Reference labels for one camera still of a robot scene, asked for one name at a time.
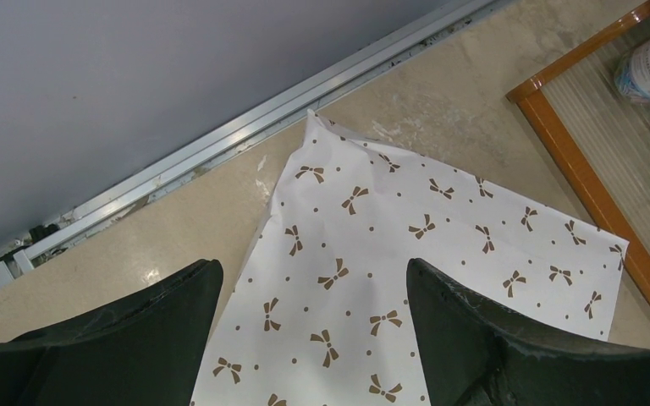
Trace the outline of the white patterned paper bag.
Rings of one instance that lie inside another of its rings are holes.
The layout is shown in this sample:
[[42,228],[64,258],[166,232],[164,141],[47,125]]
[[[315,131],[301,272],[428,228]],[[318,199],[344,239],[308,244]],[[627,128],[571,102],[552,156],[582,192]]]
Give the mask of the white patterned paper bag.
[[427,405],[413,258],[550,326],[609,336],[628,244],[310,112],[209,337],[194,405]]

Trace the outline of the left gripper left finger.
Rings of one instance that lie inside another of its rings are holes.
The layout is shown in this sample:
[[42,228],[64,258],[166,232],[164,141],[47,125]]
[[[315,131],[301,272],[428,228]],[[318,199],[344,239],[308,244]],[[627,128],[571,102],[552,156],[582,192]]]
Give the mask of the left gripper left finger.
[[223,285],[198,260],[150,287],[0,343],[0,405],[188,405]]

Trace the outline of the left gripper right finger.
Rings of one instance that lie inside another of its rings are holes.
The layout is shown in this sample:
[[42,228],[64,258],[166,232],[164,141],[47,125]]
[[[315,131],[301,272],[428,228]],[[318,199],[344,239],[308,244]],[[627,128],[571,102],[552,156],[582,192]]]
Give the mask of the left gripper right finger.
[[434,405],[650,405],[650,349],[535,321],[422,259],[406,287]]

